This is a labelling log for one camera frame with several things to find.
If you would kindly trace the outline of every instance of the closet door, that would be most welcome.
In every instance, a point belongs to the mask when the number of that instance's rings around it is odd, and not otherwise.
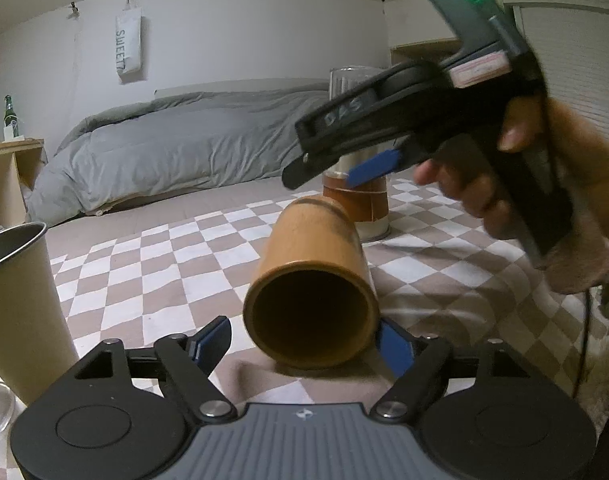
[[[549,93],[592,120],[609,139],[609,14],[530,6],[519,14]]]

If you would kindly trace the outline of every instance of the orange cardboard tube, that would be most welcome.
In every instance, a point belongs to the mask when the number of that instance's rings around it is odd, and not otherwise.
[[[366,258],[343,207],[322,196],[288,205],[244,301],[254,342],[280,364],[329,368],[360,354],[378,319]]]

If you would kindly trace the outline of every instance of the tube opening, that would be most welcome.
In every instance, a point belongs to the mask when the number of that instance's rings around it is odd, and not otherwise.
[[[46,233],[43,223],[21,224],[0,232],[0,264],[22,252]]]
[[[296,270],[267,283],[254,301],[252,324],[268,354],[302,369],[347,361],[371,335],[367,298],[323,270]]]

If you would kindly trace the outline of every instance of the wooden nightstand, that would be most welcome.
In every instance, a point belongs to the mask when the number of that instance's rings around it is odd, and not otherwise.
[[[43,163],[43,139],[0,142],[0,225],[25,221],[27,210],[20,183],[33,189]]]

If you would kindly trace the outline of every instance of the black circular cap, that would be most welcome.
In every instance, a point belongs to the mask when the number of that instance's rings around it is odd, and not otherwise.
[[[131,417],[113,406],[82,406],[62,416],[56,425],[67,444],[84,449],[110,446],[131,428]]]
[[[504,447],[527,447],[549,434],[549,417],[529,406],[496,404],[475,418],[479,434]]]
[[[420,421],[433,460],[457,478],[581,478],[595,450],[582,409],[547,381],[501,378],[438,400]]]
[[[130,381],[58,381],[11,429],[27,478],[140,480],[172,462],[187,436],[180,411]]]

